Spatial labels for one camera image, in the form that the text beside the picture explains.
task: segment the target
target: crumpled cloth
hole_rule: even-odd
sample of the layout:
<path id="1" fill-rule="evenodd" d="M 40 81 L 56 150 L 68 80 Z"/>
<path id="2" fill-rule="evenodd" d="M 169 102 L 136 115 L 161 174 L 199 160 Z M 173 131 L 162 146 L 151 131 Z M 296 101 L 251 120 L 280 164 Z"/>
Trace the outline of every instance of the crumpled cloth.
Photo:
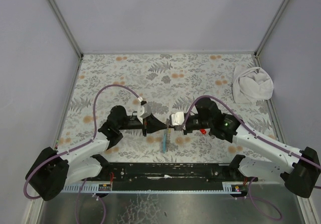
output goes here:
<path id="1" fill-rule="evenodd" d="M 271 77 L 260 67 L 235 67 L 233 76 L 233 97 L 236 103 L 268 100 L 272 97 L 274 85 Z"/>

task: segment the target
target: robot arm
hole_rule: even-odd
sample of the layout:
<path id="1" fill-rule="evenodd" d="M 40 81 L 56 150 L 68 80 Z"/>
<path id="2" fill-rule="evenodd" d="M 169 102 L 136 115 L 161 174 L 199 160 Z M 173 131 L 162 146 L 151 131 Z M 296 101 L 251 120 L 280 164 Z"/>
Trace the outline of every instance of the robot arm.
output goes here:
<path id="1" fill-rule="evenodd" d="M 209 98 L 200 99 L 196 105 L 197 114 L 188 116 L 183 128 L 184 135 L 195 130 L 210 129 L 209 135 L 213 138 L 229 141 L 242 145 L 261 154 L 269 161 L 253 160 L 243 155 L 236 155 L 229 165 L 231 170 L 236 170 L 246 177 L 256 176 L 266 180 L 284 183 L 286 188 L 301 197 L 309 197 L 320 174 L 320 170 L 310 164 L 289 155 L 257 138 L 263 136 L 272 143 L 286 148 L 290 153 L 303 156 L 319 165 L 317 153 L 307 147 L 304 151 L 287 146 L 271 139 L 258 131 L 252 135 L 232 115 L 223 114 L 215 102 Z M 127 116 L 123 106 L 111 109 L 107 121 L 98 130 L 96 138 L 88 145 L 70 152 L 71 147 L 58 147 L 57 152 L 51 148 L 44 149 L 30 171 L 30 173 L 43 161 L 50 157 L 68 152 L 43 166 L 30 180 L 30 184 L 44 200 L 50 200 L 63 189 L 65 185 L 78 180 L 97 176 L 104 164 L 99 153 L 115 146 L 123 135 L 120 130 L 141 129 L 144 136 L 159 130 L 173 128 L 181 130 L 181 125 L 186 114 L 178 112 L 170 116 L 170 126 L 165 125 L 151 114 L 150 107 L 145 101 L 138 107 L 137 115 Z M 78 143 L 80 146 L 88 140 Z"/>
<path id="2" fill-rule="evenodd" d="M 209 98 L 200 99 L 195 107 L 198 113 L 188 117 L 183 129 L 184 134 L 191 133 L 193 130 L 210 129 L 209 135 L 247 147 L 271 161 L 253 160 L 243 155 L 236 155 L 230 163 L 232 169 L 237 169 L 246 177 L 256 176 L 265 180 L 284 183 L 288 190 L 304 198 L 308 198 L 311 195 L 320 175 L 320 170 L 291 155 L 291 153 L 302 156 L 319 165 L 315 150 L 309 147 L 301 150 L 285 145 L 245 124 L 255 133 L 253 135 L 233 115 L 221 113 L 216 103 Z M 177 121 L 183 123 L 184 117 L 185 114 L 183 112 L 171 115 L 171 124 L 178 129 Z M 289 150 L 289 154 L 269 145 L 258 137 Z"/>

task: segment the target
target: red wire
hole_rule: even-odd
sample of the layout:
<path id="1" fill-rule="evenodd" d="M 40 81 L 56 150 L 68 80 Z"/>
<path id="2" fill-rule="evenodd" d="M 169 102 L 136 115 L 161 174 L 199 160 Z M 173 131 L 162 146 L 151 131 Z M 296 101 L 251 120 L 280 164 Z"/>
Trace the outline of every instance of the red wire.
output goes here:
<path id="1" fill-rule="evenodd" d="M 246 185 L 246 183 L 247 183 L 247 177 L 244 178 L 243 186 Z"/>
<path id="2" fill-rule="evenodd" d="M 110 185 L 111 185 L 111 184 L 112 184 L 112 181 L 113 181 L 113 179 L 114 179 L 114 173 L 113 173 L 113 172 L 110 172 L 109 175 L 110 175 L 110 177 L 111 177 L 111 179 L 110 179 Z"/>

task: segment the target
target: floral tablecloth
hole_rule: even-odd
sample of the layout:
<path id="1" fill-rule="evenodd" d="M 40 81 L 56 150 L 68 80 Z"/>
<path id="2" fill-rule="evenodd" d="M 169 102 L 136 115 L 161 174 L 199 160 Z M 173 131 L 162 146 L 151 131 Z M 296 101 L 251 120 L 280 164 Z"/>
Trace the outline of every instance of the floral tablecloth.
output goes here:
<path id="1" fill-rule="evenodd" d="M 254 66 L 251 55 L 85 55 L 58 144 L 74 145 L 92 137 L 94 98 L 102 87 L 112 83 L 133 89 L 146 99 L 152 113 L 163 122 L 172 113 L 187 111 L 200 95 L 216 96 L 253 128 L 273 138 L 266 102 L 234 103 L 232 79 L 237 65 Z M 123 105 L 130 115 L 136 111 L 138 100 L 125 89 L 106 89 L 97 101 L 98 127 L 115 105 Z M 167 151 L 162 153 L 164 131 L 147 137 L 138 130 L 123 131 L 124 138 L 102 155 L 112 162 L 228 163 L 236 154 L 264 159 L 242 146 L 212 139 L 200 132 L 184 136 L 182 132 L 171 131 Z"/>

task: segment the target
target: gray wall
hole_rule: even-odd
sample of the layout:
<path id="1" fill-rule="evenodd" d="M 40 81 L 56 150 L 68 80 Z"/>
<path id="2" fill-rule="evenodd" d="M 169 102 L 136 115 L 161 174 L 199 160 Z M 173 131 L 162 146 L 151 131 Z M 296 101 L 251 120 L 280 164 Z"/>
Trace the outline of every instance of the gray wall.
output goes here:
<path id="1" fill-rule="evenodd" d="M 282 0 L 56 0 L 83 52 L 254 51 Z"/>
<path id="2" fill-rule="evenodd" d="M 288 143 L 312 147 L 321 159 L 321 0 L 291 0 L 260 60 Z M 312 196 L 321 216 L 321 191 Z"/>
<path id="3" fill-rule="evenodd" d="M 23 218 L 24 177 L 53 144 L 77 61 L 45 0 L 0 0 L 0 223 Z"/>

